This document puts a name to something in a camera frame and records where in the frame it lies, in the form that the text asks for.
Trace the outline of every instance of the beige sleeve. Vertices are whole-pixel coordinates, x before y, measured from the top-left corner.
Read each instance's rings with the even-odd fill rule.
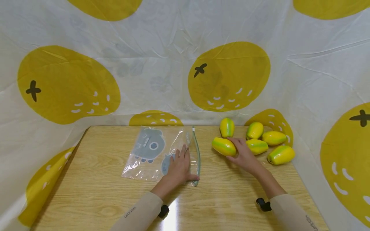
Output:
[[[318,231],[307,213],[289,194],[270,199],[271,209],[287,231]]]
[[[145,194],[110,231],[146,231],[161,212],[163,201],[153,193]]]

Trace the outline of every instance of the wood grain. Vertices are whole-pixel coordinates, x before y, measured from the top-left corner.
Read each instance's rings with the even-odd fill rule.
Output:
[[[235,137],[244,137],[246,129],[236,127]],[[156,184],[121,177],[139,130],[140,127],[90,127],[32,230],[109,230]],[[262,212],[256,206],[257,198],[266,198],[259,183],[212,150],[213,138],[220,137],[219,128],[198,126],[195,134],[201,152],[201,180],[197,187],[183,186],[174,192],[165,201],[171,204],[167,218],[157,218],[149,230],[282,230],[272,212]],[[258,159],[318,228],[328,230],[293,165],[273,166],[266,161],[267,153]]]

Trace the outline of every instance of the fabric backdrop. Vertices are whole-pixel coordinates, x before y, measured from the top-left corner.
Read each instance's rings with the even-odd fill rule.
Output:
[[[370,0],[0,2],[0,230],[92,125],[285,132],[331,230],[370,229]]]

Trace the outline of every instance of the yellow orange illustration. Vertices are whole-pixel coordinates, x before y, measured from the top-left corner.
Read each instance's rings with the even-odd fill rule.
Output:
[[[214,112],[238,110],[262,92],[270,75],[266,52],[249,42],[228,43],[200,55],[189,71],[195,105]]]
[[[103,65],[60,46],[28,53],[18,69],[18,88],[30,108],[62,125],[108,115],[121,102],[118,85]]]
[[[142,0],[68,0],[79,10],[105,21],[120,21],[135,13]]]
[[[134,115],[129,126],[183,126],[176,116],[162,111],[150,110]]]
[[[293,0],[293,6],[312,18],[333,20],[365,10],[370,7],[370,0]]]
[[[54,184],[56,183],[65,163],[75,147],[64,150],[44,164],[31,178],[26,188],[27,205],[18,216],[18,220],[25,226],[31,227]]]
[[[352,108],[321,144],[323,173],[338,200],[370,228],[370,103]]]
[[[293,146],[293,131],[278,110],[272,108],[266,109],[250,118],[244,126],[249,126],[253,122],[261,122],[264,126],[268,126],[274,131],[284,133],[286,135],[286,141],[283,145]]]

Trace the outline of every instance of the papaya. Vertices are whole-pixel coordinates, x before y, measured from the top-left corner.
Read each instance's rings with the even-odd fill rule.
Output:
[[[212,141],[212,147],[224,156],[235,156],[236,155],[236,147],[228,139],[216,137]]]
[[[286,135],[277,131],[269,131],[262,134],[262,140],[265,141],[269,146],[275,146],[284,143],[286,140]]]
[[[254,155],[259,155],[269,149],[265,141],[251,139],[245,142]]]
[[[246,139],[259,139],[263,133],[263,124],[260,122],[253,122],[249,125]]]
[[[295,155],[293,148],[281,145],[268,154],[267,161],[274,165],[285,164],[293,160]]]
[[[220,132],[222,138],[233,137],[235,130],[234,121],[230,118],[224,118],[220,123]]]

